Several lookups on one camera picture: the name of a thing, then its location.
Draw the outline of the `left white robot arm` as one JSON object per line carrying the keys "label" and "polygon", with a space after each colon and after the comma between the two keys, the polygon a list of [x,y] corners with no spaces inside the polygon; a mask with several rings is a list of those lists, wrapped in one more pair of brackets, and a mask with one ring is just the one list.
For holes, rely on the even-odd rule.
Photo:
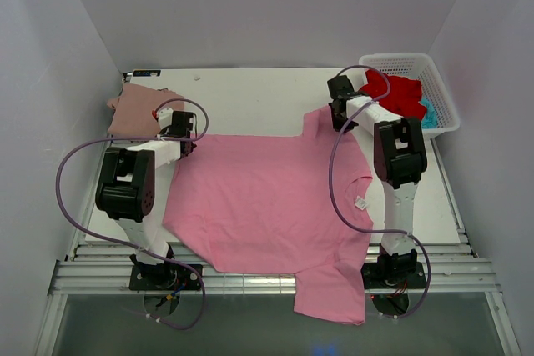
{"label": "left white robot arm", "polygon": [[139,268],[148,268],[148,278],[161,289],[171,287],[176,267],[164,258],[172,249],[164,240],[161,224],[153,213],[156,171],[189,155],[196,132],[195,114],[164,108],[155,114],[160,132],[155,140],[106,149],[98,178],[95,203],[126,233],[139,250],[132,257]]}

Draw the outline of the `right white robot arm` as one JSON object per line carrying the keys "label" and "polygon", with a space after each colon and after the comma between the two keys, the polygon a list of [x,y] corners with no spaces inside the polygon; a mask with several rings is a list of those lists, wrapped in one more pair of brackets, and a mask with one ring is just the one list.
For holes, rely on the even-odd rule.
{"label": "right white robot arm", "polygon": [[418,261],[413,237],[413,214],[417,186],[427,169],[427,157],[421,124],[417,118],[405,118],[388,111],[377,99],[356,91],[350,79],[337,74],[327,81],[333,128],[344,133],[356,126],[373,138],[373,165],[384,191],[383,229],[358,228],[341,217],[343,223],[360,233],[379,234],[377,261],[361,269],[365,288],[423,289],[428,285],[425,264]]}

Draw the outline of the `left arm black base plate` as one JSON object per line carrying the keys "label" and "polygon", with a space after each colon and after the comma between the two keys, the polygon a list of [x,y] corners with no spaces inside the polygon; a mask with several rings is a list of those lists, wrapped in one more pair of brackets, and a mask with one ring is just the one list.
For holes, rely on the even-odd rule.
{"label": "left arm black base plate", "polygon": [[203,275],[201,264],[190,264],[197,274],[184,266],[172,263],[155,265],[136,263],[132,267],[128,289],[132,291],[166,291],[176,289],[200,290],[199,277]]}

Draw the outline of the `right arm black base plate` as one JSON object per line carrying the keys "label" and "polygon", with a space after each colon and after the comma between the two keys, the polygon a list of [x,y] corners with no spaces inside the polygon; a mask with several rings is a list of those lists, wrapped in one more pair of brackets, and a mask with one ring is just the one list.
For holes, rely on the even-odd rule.
{"label": "right arm black base plate", "polygon": [[365,289],[423,289],[427,283],[414,249],[393,255],[381,250],[375,262],[363,264],[361,275]]}

